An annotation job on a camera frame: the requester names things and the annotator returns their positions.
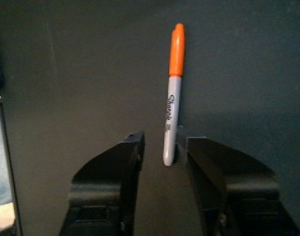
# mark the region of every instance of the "sharpie marker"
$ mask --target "sharpie marker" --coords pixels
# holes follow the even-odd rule
[[[169,85],[166,97],[166,132],[165,132],[165,165],[170,166],[174,160],[175,134],[178,122],[178,109],[182,85],[183,68],[183,25],[177,24],[171,34]]]

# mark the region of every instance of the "black surface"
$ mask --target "black surface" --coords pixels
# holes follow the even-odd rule
[[[12,0],[0,1],[1,95],[24,236],[58,234],[74,172],[139,129],[135,235],[198,235],[183,167],[162,162],[178,22],[179,124],[276,171],[300,228],[300,1]]]

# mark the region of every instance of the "white marker body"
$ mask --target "white marker body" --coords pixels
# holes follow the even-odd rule
[[[170,77],[166,98],[166,132],[165,132],[165,165],[170,166],[174,160],[178,110],[181,99],[182,78]]]

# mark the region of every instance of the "dark background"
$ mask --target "dark background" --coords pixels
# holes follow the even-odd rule
[[[56,235],[71,177],[146,132],[135,235],[198,235],[163,166],[170,32],[185,25],[179,124],[274,171],[300,227],[300,1],[0,1],[8,161],[23,236]]]

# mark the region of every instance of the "orange marker cap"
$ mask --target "orange marker cap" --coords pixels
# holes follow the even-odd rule
[[[171,34],[169,75],[181,77],[183,71],[183,25],[175,26]]]

